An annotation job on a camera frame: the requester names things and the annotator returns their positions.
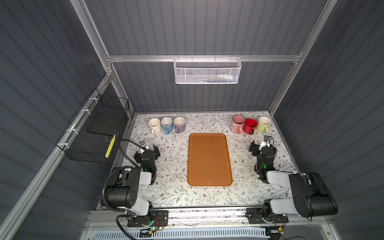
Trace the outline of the light green mug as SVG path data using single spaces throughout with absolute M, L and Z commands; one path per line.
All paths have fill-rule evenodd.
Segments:
M 265 117 L 265 116 L 259 117 L 257 131 L 262 134 L 268 133 L 271 123 L 272 121 L 268 117 Z

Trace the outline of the red mug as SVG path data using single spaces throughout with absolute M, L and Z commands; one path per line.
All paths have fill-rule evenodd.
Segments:
M 248 135 L 253 135 L 258 126 L 258 122 L 255 119 L 246 119 L 243 125 L 243 132 Z

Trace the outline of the white mug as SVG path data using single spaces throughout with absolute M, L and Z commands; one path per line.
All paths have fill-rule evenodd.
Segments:
M 161 120 L 158 118 L 151 119 L 149 121 L 149 127 L 153 135 L 158 135 L 162 132 Z

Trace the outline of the blue textured mug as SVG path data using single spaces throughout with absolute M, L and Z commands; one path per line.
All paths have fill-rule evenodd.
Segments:
M 173 119 L 170 117 L 165 117 L 161 120 L 161 125 L 164 130 L 165 135 L 169 135 L 173 131 Z

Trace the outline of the pink ghost pattern mug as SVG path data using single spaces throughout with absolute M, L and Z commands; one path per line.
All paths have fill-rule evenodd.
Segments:
M 234 134 L 241 134 L 243 132 L 243 127 L 245 124 L 245 118 L 240 115 L 236 115 L 233 117 L 231 132 Z

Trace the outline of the purple mug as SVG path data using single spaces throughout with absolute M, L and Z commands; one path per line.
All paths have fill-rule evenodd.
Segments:
M 175 118 L 174 127 L 175 127 L 176 134 L 183 133 L 186 130 L 186 119 L 183 117 Z

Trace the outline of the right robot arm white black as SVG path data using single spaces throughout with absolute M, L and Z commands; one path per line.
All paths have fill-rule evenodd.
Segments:
M 288 222 L 288 215 L 312 217 L 332 216 L 338 213 L 338 205 L 318 173 L 293 173 L 276 170 L 274 167 L 277 148 L 264 140 L 257 145 L 250 143 L 249 152 L 257 157 L 254 170 L 265 184 L 277 185 L 291 191 L 290 198 L 269 199 L 263 202 L 256 213 L 267 223 L 281 220 Z

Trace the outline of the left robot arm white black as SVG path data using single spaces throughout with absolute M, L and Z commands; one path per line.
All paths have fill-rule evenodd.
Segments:
M 104 184 L 101 206 L 111 211 L 130 213 L 147 222 L 153 220 L 152 203 L 139 196 L 139 187 L 153 185 L 157 177 L 156 160 L 161 154 L 157 146 L 153 148 L 134 154 L 142 168 L 114 168 Z

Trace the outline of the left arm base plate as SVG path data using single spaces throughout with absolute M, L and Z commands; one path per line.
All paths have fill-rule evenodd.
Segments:
M 154 210 L 146 216 L 127 217 L 129 228 L 139 227 L 166 227 L 168 225 L 169 211 Z

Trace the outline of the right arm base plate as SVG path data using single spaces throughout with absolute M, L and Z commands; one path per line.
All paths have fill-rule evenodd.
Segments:
M 245 217 L 250 224 L 287 224 L 289 219 L 285 215 L 275 214 L 269 209 L 247 208 Z

